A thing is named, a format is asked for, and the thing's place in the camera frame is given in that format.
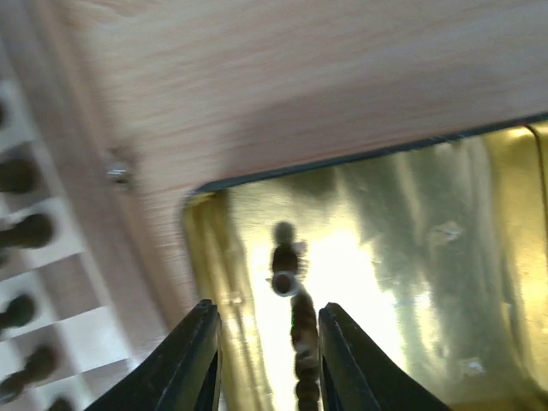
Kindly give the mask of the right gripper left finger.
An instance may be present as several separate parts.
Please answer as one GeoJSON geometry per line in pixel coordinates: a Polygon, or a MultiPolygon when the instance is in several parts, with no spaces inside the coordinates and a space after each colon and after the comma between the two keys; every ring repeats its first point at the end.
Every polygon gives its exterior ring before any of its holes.
{"type": "Polygon", "coordinates": [[[139,366],[86,409],[217,410],[221,330],[217,305],[200,301],[139,366]]]}

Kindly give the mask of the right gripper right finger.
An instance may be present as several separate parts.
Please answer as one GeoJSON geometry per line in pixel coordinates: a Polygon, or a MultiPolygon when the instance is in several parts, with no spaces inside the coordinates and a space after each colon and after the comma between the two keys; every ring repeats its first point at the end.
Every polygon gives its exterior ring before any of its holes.
{"type": "Polygon", "coordinates": [[[449,409],[333,302],[319,310],[319,367],[325,410],[449,409]]]}

